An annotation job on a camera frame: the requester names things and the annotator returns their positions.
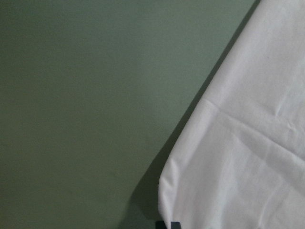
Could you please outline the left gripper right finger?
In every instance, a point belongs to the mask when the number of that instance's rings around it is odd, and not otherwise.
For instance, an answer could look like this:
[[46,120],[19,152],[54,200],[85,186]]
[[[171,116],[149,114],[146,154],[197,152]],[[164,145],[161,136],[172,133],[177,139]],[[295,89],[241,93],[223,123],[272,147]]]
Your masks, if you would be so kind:
[[171,222],[171,229],[181,229],[181,224],[178,221]]

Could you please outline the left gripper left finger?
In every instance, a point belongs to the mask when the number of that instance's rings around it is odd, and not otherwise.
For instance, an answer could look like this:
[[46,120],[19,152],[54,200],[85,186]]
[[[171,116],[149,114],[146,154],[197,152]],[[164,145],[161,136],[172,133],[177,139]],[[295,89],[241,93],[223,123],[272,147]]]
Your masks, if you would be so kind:
[[165,229],[164,221],[156,221],[155,222],[155,229]]

